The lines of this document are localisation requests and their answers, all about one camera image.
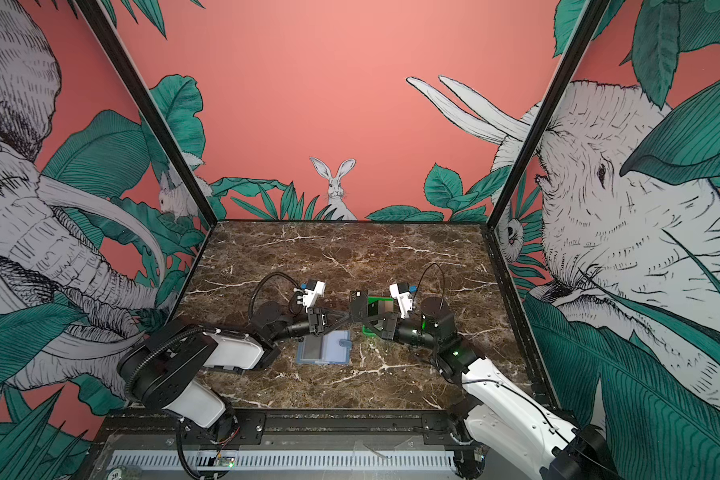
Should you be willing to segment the green plastic card tray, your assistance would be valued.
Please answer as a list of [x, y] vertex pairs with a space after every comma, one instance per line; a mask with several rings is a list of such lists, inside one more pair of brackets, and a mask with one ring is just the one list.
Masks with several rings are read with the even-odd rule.
[[394, 341], [397, 327], [401, 323], [397, 303], [392, 298], [374, 297], [365, 291], [361, 297], [367, 303], [368, 322], [362, 325], [362, 331], [367, 336], [376, 336], [383, 340]]

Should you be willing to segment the blue leather card holder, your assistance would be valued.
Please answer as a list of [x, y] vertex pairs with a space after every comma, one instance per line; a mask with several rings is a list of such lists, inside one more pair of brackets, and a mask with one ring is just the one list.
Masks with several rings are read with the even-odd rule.
[[350, 363], [352, 349], [351, 333], [346, 330], [330, 332], [323, 337], [322, 359], [317, 362], [303, 361], [303, 341], [299, 343], [296, 362], [313, 365], [347, 365]]

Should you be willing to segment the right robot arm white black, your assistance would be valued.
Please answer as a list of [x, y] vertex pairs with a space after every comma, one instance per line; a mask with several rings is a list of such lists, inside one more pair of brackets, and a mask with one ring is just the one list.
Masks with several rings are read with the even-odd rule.
[[406, 292], [398, 306], [369, 313], [368, 295], [351, 295], [350, 318], [379, 338], [431, 350], [431, 362], [448, 382], [477, 404], [459, 422], [468, 437], [499, 453], [532, 479], [618, 479], [613, 458], [599, 428], [577, 427], [516, 386], [466, 337], [441, 297], [420, 309]]

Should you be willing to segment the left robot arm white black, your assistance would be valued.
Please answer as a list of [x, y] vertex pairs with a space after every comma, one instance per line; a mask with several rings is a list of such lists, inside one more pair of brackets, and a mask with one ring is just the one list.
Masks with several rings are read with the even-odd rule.
[[325, 308], [270, 301], [241, 331], [176, 320], [138, 342], [119, 361], [117, 373], [129, 399], [213, 429], [232, 409], [196, 380], [201, 370], [265, 369], [280, 355], [280, 341], [324, 334], [327, 317]]

